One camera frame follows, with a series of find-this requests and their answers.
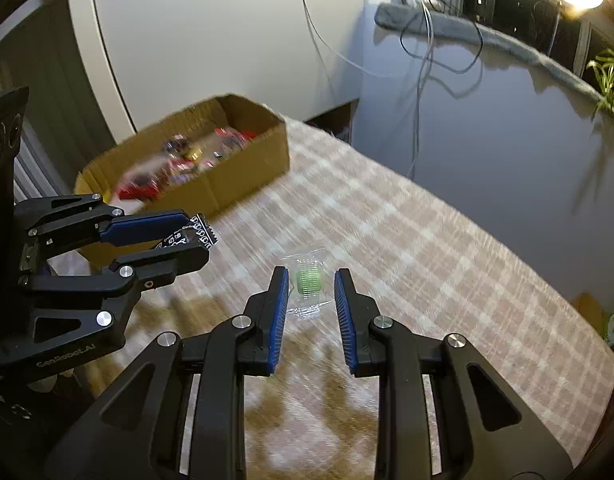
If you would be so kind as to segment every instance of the green leaves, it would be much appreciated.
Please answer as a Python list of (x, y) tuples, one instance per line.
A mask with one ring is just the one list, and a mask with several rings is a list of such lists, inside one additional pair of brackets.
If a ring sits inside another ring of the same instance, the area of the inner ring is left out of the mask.
[(590, 61), (586, 67), (594, 70), (602, 93), (602, 99), (598, 101), (591, 119), (594, 120), (596, 114), (603, 109), (614, 113), (614, 51), (608, 48), (596, 56), (596, 60)]

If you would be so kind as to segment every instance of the clear plastic wrapper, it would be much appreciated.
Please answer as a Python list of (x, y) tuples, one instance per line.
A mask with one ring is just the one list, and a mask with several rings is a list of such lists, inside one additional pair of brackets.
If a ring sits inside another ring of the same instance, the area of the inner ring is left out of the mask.
[(169, 159), (169, 181), (168, 187), (184, 184), (196, 176), (196, 163), (187, 158)]
[(249, 140), (234, 128), (216, 128), (212, 134), (193, 142), (184, 156), (198, 164), (206, 161), (216, 163), (224, 156), (241, 150), (248, 142)]
[(159, 153), (135, 164), (123, 176), (116, 194), (120, 200), (150, 200), (169, 183), (170, 156)]
[(165, 151), (174, 156), (183, 156), (189, 151), (189, 140), (184, 135), (174, 135), (165, 143)]
[(291, 280), (287, 313), (296, 317), (317, 317), (334, 301), (333, 273), (325, 265), (323, 244), (300, 248), (280, 259)]

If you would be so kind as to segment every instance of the green candy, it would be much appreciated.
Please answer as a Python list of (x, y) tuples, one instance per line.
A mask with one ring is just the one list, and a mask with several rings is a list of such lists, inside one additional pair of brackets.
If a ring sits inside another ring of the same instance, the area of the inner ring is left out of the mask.
[(317, 267), (302, 268), (296, 276), (296, 285), (301, 294), (314, 294), (322, 290), (320, 270)]

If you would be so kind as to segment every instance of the cable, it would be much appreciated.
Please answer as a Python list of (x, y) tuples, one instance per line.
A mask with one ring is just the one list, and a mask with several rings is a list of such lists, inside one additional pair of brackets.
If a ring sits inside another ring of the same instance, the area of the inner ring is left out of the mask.
[(315, 34), (318, 37), (318, 39), (322, 42), (322, 44), (324, 46), (326, 46), (331, 52), (336, 54), (336, 56), (338, 56), (340, 59), (342, 59), (343, 61), (349, 63), (351, 66), (353, 66), (354, 68), (357, 68), (361, 72), (364, 72), (366, 75), (370, 75), (372, 77), (377, 77), (377, 78), (381, 78), (381, 79), (396, 79), (396, 78), (401, 78), (402, 77), (401, 75), (398, 75), (398, 74), (380, 74), (380, 73), (377, 73), (377, 72), (372, 72), (371, 70), (367, 70), (365, 67), (363, 67), (363, 66), (361, 66), (361, 65), (359, 65), (357, 63), (354, 63), (349, 58), (347, 58), (347, 57), (343, 56), (342, 54), (340, 54), (340, 52), (338, 52), (332, 46), (329, 46), (327, 41), (323, 40), (322, 36), (318, 32), (318, 29), (316, 28), (316, 25), (314, 25), (313, 20), (311, 19), (311, 14), (309, 13), (309, 7), (307, 6), (307, 1), (306, 0), (302, 0), (302, 6), (305, 9), (305, 16), (307, 17), (307, 21), (309, 22), (309, 25), (311, 26), (312, 30), (315, 32)]
[(538, 44), (538, 22), (536, 22), (536, 7), (542, 3), (542, 0), (536, 0), (532, 9), (532, 22), (533, 22), (533, 43)]
[(556, 9), (556, 23), (553, 25), (553, 32), (551, 33), (551, 41), (549, 41), (549, 47), (547, 49), (547, 56), (551, 57), (553, 46), (556, 43), (556, 35), (558, 34), (558, 25), (560, 24), (561, 14), (560, 8)]
[[(462, 14), (462, 13), (461, 13), (459, 10), (457, 10), (455, 7), (453, 7), (453, 6), (451, 6), (450, 4), (448, 4), (446, 1), (444, 1), (444, 0), (439, 0), (439, 1), (440, 1), (440, 2), (441, 2), (443, 5), (445, 5), (445, 6), (446, 6), (446, 7), (447, 7), (449, 10), (454, 9), (454, 10), (455, 10), (455, 12), (456, 12), (458, 15)], [(431, 4), (431, 8), (432, 8), (432, 9), (433, 9), (435, 12), (440, 12), (439, 10), (437, 10), (437, 9), (434, 7), (434, 5), (433, 5), (433, 4)], [(415, 15), (414, 15), (414, 16), (413, 16), (413, 17), (412, 17), (412, 18), (411, 18), (411, 19), (410, 19), (410, 20), (407, 22), (407, 24), (406, 24), (406, 25), (405, 25), (405, 26), (402, 28), (402, 30), (400, 31), (400, 46), (402, 46), (402, 49), (403, 49), (403, 50), (404, 50), (404, 51), (407, 53), (407, 55), (408, 55), (408, 56), (410, 56), (410, 57), (412, 57), (412, 58), (414, 58), (414, 59), (422, 59), (422, 58), (421, 58), (421, 56), (417, 56), (416, 54), (411, 53), (411, 52), (410, 52), (410, 51), (407, 49), (407, 47), (405, 46), (405, 43), (404, 43), (404, 41), (403, 41), (403, 37), (404, 37), (404, 35), (405, 35), (405, 32), (407, 31), (407, 29), (409, 28), (409, 26), (411, 25), (411, 23), (414, 21), (414, 19), (415, 19), (417, 16), (418, 16), (418, 15), (417, 15), (417, 14), (415, 14)], [(439, 66), (439, 67), (441, 67), (441, 68), (443, 68), (443, 69), (445, 69), (445, 70), (448, 70), (449, 72), (453, 72), (453, 73), (455, 73), (455, 74), (459, 74), (459, 75), (461, 75), (461, 74), (465, 74), (465, 73), (467, 73), (469, 70), (471, 70), (471, 69), (472, 69), (472, 67), (473, 67), (473, 66), (476, 64), (476, 62), (477, 62), (477, 61), (478, 61), (478, 59), (480, 58), (480, 54), (482, 54), (482, 49), (483, 49), (483, 48), (484, 48), (484, 46), (485, 46), (485, 42), (484, 42), (484, 40), (482, 39), (482, 33), (480, 32), (480, 29), (478, 28), (478, 25), (476, 24), (476, 22), (474, 22), (474, 21), (473, 21), (471, 18), (469, 18), (469, 17), (465, 16), (464, 14), (463, 14), (463, 16), (464, 16), (465, 18), (467, 18), (467, 19), (468, 19), (468, 20), (469, 20), (471, 23), (473, 23), (473, 26), (474, 26), (474, 28), (476, 29), (476, 32), (478, 33), (478, 38), (479, 38), (479, 40), (480, 40), (480, 47), (479, 47), (478, 52), (476, 53), (476, 55), (475, 55), (475, 57), (474, 57), (473, 61), (472, 61), (471, 63), (469, 63), (469, 65), (468, 65), (466, 68), (464, 68), (464, 69), (462, 69), (462, 70), (457, 70), (457, 69), (455, 69), (455, 68), (452, 68), (451, 66), (446, 65), (445, 63), (441, 63), (440, 61), (436, 61), (435, 59), (431, 59), (431, 62), (432, 62), (432, 63), (434, 63), (434, 64), (436, 64), (437, 66)]]
[(434, 31), (434, 20), (431, 17), (431, 13), (429, 9), (427, 9), (424, 0), (420, 0), (420, 4), (423, 8), (424, 21), (426, 23), (426, 34), (427, 34), (427, 50), (422, 57), (422, 64), (420, 65), (420, 74), (418, 75), (418, 81), (416, 83), (416, 108), (414, 109), (414, 134), (413, 134), (413, 157), (411, 162), (411, 167), (409, 171), (407, 171), (407, 178), (411, 180), (414, 179), (414, 172), (416, 170), (416, 162), (418, 161), (418, 153), (420, 152), (420, 99), (422, 97), (422, 92), (424, 88), (424, 83), (426, 82), (429, 74), (431, 73), (431, 67), (433, 63), (433, 50), (434, 50), (434, 41), (435, 41), (435, 31)]

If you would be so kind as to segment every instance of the cardboard box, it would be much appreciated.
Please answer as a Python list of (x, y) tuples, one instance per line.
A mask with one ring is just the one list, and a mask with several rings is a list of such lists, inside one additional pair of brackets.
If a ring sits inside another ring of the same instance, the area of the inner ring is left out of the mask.
[[(284, 120), (267, 108), (232, 94), (171, 114), (98, 156), (78, 175), (74, 192), (110, 196), (129, 168), (160, 152), (173, 135), (183, 134), (196, 140), (215, 128), (226, 126), (257, 136), (240, 152), (233, 153), (193, 180), (164, 190), (157, 200), (145, 202), (140, 209), (152, 212), (182, 208), (190, 216), (203, 213), (211, 218), (289, 170)], [(104, 267), (120, 254), (149, 249), (157, 241), (123, 248), (96, 243), (81, 248), (80, 253), (95, 266)]]

